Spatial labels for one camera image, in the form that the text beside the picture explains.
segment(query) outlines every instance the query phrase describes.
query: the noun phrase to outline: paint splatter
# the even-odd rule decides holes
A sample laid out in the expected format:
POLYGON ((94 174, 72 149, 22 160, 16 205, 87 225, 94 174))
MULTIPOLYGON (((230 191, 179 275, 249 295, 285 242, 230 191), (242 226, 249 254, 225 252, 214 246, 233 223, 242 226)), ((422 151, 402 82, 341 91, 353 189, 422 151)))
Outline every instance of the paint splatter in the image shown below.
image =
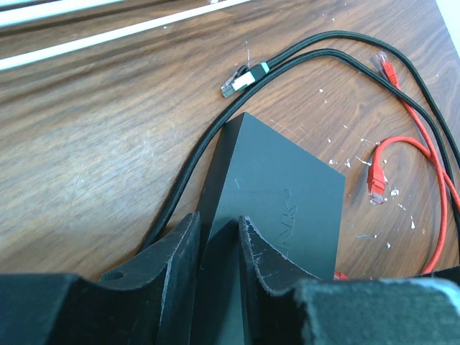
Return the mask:
POLYGON ((362 160, 362 159, 359 158, 358 156, 355 156, 355 157, 356 157, 356 159, 357 159, 358 161, 360 161, 362 164, 365 164, 365 165, 368 165, 368 166, 371 166, 371 165, 372 165, 371 163, 366 162, 365 160, 362 160))

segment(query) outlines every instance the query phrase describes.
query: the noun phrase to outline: embossed logo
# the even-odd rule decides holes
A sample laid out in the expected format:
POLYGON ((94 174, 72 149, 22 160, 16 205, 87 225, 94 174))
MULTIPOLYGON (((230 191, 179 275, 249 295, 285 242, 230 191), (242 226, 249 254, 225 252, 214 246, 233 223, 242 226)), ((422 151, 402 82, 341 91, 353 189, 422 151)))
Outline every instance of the embossed logo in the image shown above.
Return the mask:
POLYGON ((285 210, 281 215, 281 233, 277 236, 276 240, 278 246, 284 249, 286 256, 289 255, 290 241, 289 238, 294 233, 295 213, 297 212, 297 205, 292 200, 292 193, 289 189, 283 191, 285 197, 285 210))

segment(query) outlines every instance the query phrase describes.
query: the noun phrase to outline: black router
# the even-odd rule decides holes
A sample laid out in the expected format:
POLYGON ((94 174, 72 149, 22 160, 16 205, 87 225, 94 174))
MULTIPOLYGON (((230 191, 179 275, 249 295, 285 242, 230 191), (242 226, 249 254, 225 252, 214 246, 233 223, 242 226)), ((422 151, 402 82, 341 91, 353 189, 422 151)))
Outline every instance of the black router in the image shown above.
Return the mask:
POLYGON ((192 345, 245 344, 238 219, 319 279, 333 279, 345 178, 244 113, 221 131, 203 186, 192 345))

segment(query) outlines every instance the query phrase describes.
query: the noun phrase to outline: red cable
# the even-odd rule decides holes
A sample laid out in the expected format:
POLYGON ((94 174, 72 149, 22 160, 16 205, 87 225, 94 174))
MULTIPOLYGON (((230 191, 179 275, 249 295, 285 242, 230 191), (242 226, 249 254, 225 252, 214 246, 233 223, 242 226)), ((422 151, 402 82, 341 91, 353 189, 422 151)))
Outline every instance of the red cable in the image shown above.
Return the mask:
MULTIPOLYGON (((388 80, 391 82, 391 84, 393 84, 393 86, 395 86, 398 89, 401 89, 399 82, 397 80, 396 70, 392 66, 392 64, 388 61, 388 59, 386 58, 386 55, 384 53, 380 53, 377 56, 377 59, 379 60, 380 67, 382 68, 383 74, 388 78, 388 80)), ((438 263, 439 257, 441 256, 441 253, 444 247, 444 242, 446 240, 447 208, 448 208, 446 183, 452 192, 454 202, 459 210, 460 210, 460 198, 459 198, 458 193, 455 190, 455 187, 452 181, 447 176, 446 172, 443 170, 443 167, 441 165, 441 162, 436 152, 436 148, 434 147, 434 144, 428 134, 428 131, 423 125, 423 122, 420 120, 420 118, 415 113, 412 107, 410 107, 404 101, 402 101, 402 104, 404 105, 409 115, 412 117, 413 121, 415 122, 418 129, 420 130, 422 137, 424 138, 424 140, 426 141, 426 144, 428 145, 428 149, 426 149, 419 141, 417 141, 416 139, 410 138, 410 137, 397 136, 397 137, 391 137, 391 138, 384 140, 379 146, 377 146, 376 150, 374 151, 372 165, 369 167, 369 175, 368 175, 367 182, 369 184, 369 194, 371 197, 371 202, 382 203, 383 202, 383 192, 385 191, 385 176, 383 174, 383 169, 380 166, 380 155, 382 154, 383 149, 389 144, 392 144, 393 142, 407 142, 411 144, 412 146, 420 150, 433 163, 436 169, 436 176, 438 178, 439 191, 441 194, 441 225, 439 229, 439 236, 438 236, 438 242, 436 244, 436 249, 429 263, 426 265, 426 267, 422 271, 422 273, 425 274, 425 273, 432 272, 434 267, 438 263)))

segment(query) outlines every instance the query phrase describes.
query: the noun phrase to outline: wooden table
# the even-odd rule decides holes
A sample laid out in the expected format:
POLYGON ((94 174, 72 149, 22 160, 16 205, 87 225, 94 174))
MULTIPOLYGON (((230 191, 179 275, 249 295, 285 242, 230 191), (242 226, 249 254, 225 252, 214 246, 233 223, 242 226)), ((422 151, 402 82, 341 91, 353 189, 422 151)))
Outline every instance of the wooden table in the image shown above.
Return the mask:
MULTIPOLYGON (((0 58, 207 4, 145 2, 4 29, 0 58)), ((129 259, 189 149, 229 103, 221 84, 238 65, 265 61, 331 29, 363 32, 399 47, 460 138, 460 63, 435 0, 252 0, 3 72, 1 271, 65 270, 97 278, 129 259)), ((316 47, 335 47, 368 64, 378 51, 345 40, 316 47)), ((421 101, 408 73, 396 66, 403 90, 421 101)), ((391 146, 385 174, 399 195, 388 190, 388 201, 377 207, 369 203, 367 166, 360 162, 388 136, 418 137, 397 99, 343 63, 321 58, 284 74, 241 111, 346 176, 338 270, 355 278, 421 270, 438 234, 433 168, 413 148, 391 146)), ((213 144, 173 223, 196 207, 212 152, 213 144)), ((458 262, 456 243, 449 211, 437 268, 458 262)))

